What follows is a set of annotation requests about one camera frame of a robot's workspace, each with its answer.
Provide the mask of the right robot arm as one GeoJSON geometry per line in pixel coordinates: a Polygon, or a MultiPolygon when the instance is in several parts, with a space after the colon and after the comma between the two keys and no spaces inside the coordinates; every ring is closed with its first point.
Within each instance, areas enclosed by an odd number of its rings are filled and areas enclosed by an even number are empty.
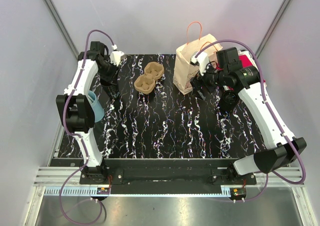
{"type": "Polygon", "coordinates": [[[251,65],[244,67],[235,47],[216,53],[217,67],[214,68],[208,54],[195,52],[190,59],[199,72],[192,80],[194,88],[229,87],[220,99],[223,111],[232,111],[242,101],[262,134],[266,147],[264,151],[238,159],[227,168],[227,178],[232,184],[239,184],[245,175],[262,172],[268,174],[294,162],[307,144],[304,138],[297,138],[286,126],[276,111],[259,70],[251,65]]]}

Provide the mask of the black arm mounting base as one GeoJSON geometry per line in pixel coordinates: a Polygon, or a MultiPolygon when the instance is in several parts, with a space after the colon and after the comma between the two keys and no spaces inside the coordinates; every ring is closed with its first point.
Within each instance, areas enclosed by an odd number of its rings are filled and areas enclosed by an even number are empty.
{"type": "Polygon", "coordinates": [[[85,167],[81,184],[106,184],[110,176],[114,185],[131,181],[171,182],[200,181],[216,185],[255,185],[253,173],[234,176],[234,159],[105,159],[101,167],[85,167]]]}

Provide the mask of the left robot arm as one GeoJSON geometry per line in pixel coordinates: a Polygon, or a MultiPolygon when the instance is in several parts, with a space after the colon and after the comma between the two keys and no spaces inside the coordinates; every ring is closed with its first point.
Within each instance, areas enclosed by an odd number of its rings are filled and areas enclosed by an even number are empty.
{"type": "Polygon", "coordinates": [[[109,52],[102,42],[91,42],[89,51],[78,56],[77,71],[71,84],[55,100],[66,133],[77,141],[81,150],[82,176],[97,184],[108,179],[108,170],[94,136],[94,125],[101,119],[98,114],[101,105],[89,96],[89,90],[98,75],[100,85],[109,98],[119,98],[118,72],[125,54],[118,50],[116,44],[111,47],[109,52]]]}

